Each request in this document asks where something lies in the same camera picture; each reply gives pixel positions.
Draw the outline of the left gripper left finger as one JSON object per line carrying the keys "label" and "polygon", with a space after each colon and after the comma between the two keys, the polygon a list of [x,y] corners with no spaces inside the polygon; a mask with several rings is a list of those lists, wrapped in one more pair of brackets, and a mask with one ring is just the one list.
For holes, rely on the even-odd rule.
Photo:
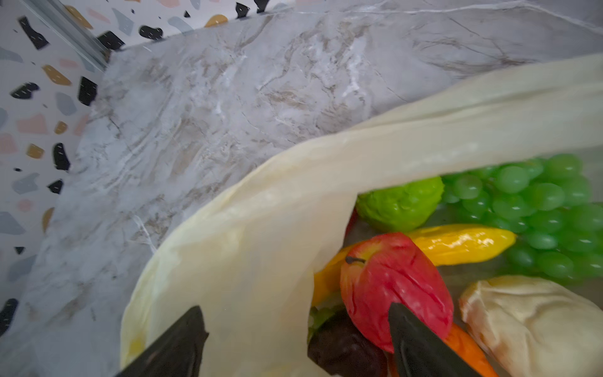
{"label": "left gripper left finger", "polygon": [[174,322],[117,377],[197,377],[209,337],[199,306]]}

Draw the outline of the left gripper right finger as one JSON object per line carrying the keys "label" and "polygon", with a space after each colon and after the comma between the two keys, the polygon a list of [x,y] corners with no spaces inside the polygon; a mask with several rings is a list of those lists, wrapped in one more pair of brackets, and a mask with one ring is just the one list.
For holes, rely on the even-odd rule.
{"label": "left gripper right finger", "polygon": [[448,347],[405,305],[393,303],[388,312],[398,375],[479,377],[479,373]]}

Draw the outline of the red apple toy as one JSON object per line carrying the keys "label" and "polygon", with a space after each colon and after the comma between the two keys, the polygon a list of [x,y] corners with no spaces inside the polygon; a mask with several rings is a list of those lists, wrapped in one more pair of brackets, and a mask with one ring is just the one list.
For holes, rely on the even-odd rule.
{"label": "red apple toy", "polygon": [[446,339],[454,304],[433,262],[401,232],[354,245],[342,264],[340,291],[356,328],[375,346],[394,351],[389,308],[405,305],[433,333]]}

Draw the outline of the cream plastic bag orange print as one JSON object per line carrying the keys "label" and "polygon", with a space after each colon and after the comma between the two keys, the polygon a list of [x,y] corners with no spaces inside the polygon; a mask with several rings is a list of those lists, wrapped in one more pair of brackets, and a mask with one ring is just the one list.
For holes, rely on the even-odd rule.
{"label": "cream plastic bag orange print", "polygon": [[128,367],[193,307],[202,376],[319,376],[306,355],[312,274],[356,196],[602,144],[602,56],[466,79],[266,161],[182,223],[144,268],[121,326]]}

